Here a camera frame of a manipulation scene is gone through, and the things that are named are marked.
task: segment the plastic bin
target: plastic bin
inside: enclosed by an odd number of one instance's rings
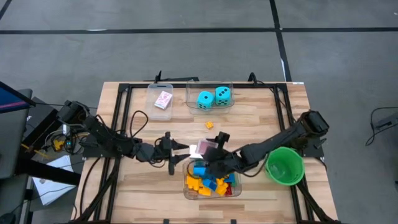
[[[226,106],[220,106],[213,102],[211,109],[201,109],[197,106],[197,99],[202,91],[216,93],[218,87],[228,87],[231,91],[231,103]],[[188,81],[185,90],[185,103],[190,108],[191,114],[226,114],[229,113],[231,107],[235,104],[234,88],[232,82],[195,82]]]
[[[156,99],[159,95],[165,91],[167,93],[173,94],[173,85],[154,83],[148,85],[147,89],[147,99],[146,99],[146,113],[151,120],[164,120],[168,121],[172,118],[173,111],[173,98],[169,102],[166,109],[158,108],[155,106]]]
[[[211,191],[211,195],[210,196],[204,196],[204,195],[200,195],[198,194],[198,192],[189,189],[188,186],[185,184],[186,180],[187,180],[187,167],[188,165],[190,167],[193,167],[196,163],[199,164],[204,164],[204,160],[203,159],[195,159],[196,162],[191,162],[193,159],[185,161],[183,163],[182,169],[183,169],[183,174],[184,174],[184,182],[183,182],[183,192],[184,192],[184,196],[185,198],[189,199],[189,200],[196,200],[196,199],[206,199],[206,198],[226,198],[226,197],[236,197],[239,196],[242,193],[242,184],[241,184],[241,179],[238,173],[234,173],[235,175],[235,181],[236,181],[236,186],[232,187],[232,194],[228,195],[228,196],[220,196],[218,193]]]

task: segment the black metal frame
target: black metal frame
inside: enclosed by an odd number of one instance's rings
[[[159,80],[160,80],[160,74],[158,76],[156,76],[155,82],[157,82]],[[256,76],[253,73],[250,74],[248,81],[252,82],[252,83],[236,83],[236,84],[234,84],[234,88],[270,88],[274,94],[275,105],[276,105],[278,121],[279,121],[279,127],[280,127],[280,130],[283,131],[285,129],[285,123],[284,123],[284,117],[282,114],[282,107],[281,107],[281,102],[280,102],[280,97],[279,97],[279,91],[281,91],[283,94],[283,97],[284,97],[284,101],[285,101],[285,109],[287,111],[287,117],[289,120],[289,124],[290,125],[293,124],[294,117],[293,117],[292,108],[290,105],[289,93],[287,90],[286,83],[262,83],[262,82],[257,81]],[[122,133],[125,133],[126,125],[127,125],[127,116],[129,114],[129,109],[130,109],[129,107],[130,107],[130,101],[131,101],[131,96],[132,96],[132,90],[134,88],[147,88],[149,84],[150,83],[135,83],[135,84],[121,83],[121,84],[119,84],[118,95],[116,97],[116,104],[114,107],[114,114],[113,114],[112,125],[111,125],[112,129],[116,130],[116,124],[118,122],[118,115],[120,112],[120,105],[122,103],[121,98],[122,98],[123,93],[125,91],[127,92],[126,101],[124,102],[124,111],[123,111],[123,115],[122,115],[122,124],[121,124],[121,131],[122,131]],[[172,85],[174,88],[185,88],[186,87],[185,83],[173,83]],[[116,178],[113,180],[111,190],[109,193],[109,200],[108,200],[108,206],[106,209],[106,219],[105,219],[109,222],[111,221],[111,218],[112,218],[113,203],[114,203],[114,196],[116,194],[116,183],[118,181],[117,176],[118,176],[118,172],[119,172],[120,160],[121,160],[121,158],[115,158],[114,169],[116,169]],[[109,162],[110,162],[110,159],[106,158],[104,166],[103,166],[103,173],[101,176],[101,183],[100,183],[99,189],[102,189],[104,187],[105,182],[107,181],[106,178],[107,178],[107,174],[108,174],[108,170],[109,170]],[[305,188],[308,190],[307,181],[306,181],[305,176],[304,176],[303,180],[301,181],[301,183],[303,183],[303,186],[305,186]],[[292,201],[293,201],[293,206],[294,206],[294,210],[295,210],[296,221],[297,221],[297,223],[305,222],[306,220],[303,220],[302,216],[301,216],[301,209],[300,209],[299,197],[297,194],[296,186],[291,186],[290,191],[292,194]],[[309,203],[306,200],[305,200],[305,208],[307,211],[308,221],[314,221],[315,219],[313,216],[311,206],[309,205]],[[94,221],[99,220],[100,211],[101,211],[101,203],[99,203],[98,206],[96,207]]]

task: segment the blue die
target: blue die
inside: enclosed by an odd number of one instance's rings
[[[231,104],[231,90],[228,87],[221,86],[216,88],[216,104],[218,106]]]
[[[213,104],[214,96],[209,91],[202,91],[197,99],[197,108],[203,110],[211,109]]]

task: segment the black stand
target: black stand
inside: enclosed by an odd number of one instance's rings
[[[18,159],[15,173],[16,175],[27,174],[33,177],[71,185],[78,185],[80,181],[80,174],[41,164],[30,159]]]

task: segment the gray concrete floor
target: gray concrete floor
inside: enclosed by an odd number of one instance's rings
[[[394,0],[278,0],[282,27],[398,27]],[[12,0],[0,30],[273,27],[269,1]],[[371,135],[370,112],[398,106],[398,32],[283,34],[293,81],[331,126],[324,146],[338,216],[347,223],[397,223],[398,141]],[[0,77],[48,103],[96,106],[102,83],[198,76],[284,80],[274,33],[0,35]],[[384,111],[381,118],[393,111]],[[75,191],[34,223],[65,222]]]

